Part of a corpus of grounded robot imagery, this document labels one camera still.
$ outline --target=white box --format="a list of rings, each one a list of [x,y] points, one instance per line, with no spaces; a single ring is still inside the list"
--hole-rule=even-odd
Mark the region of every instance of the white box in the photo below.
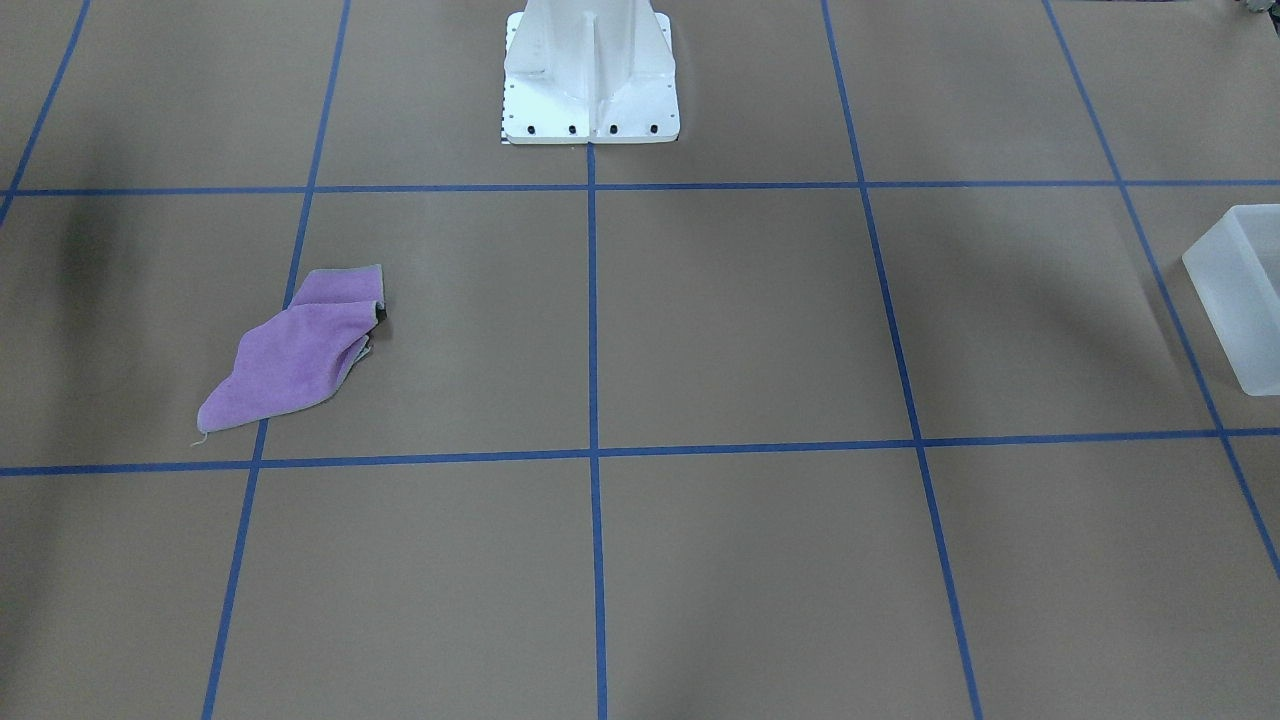
[[[1244,392],[1280,395],[1280,205],[1236,205],[1183,254]]]

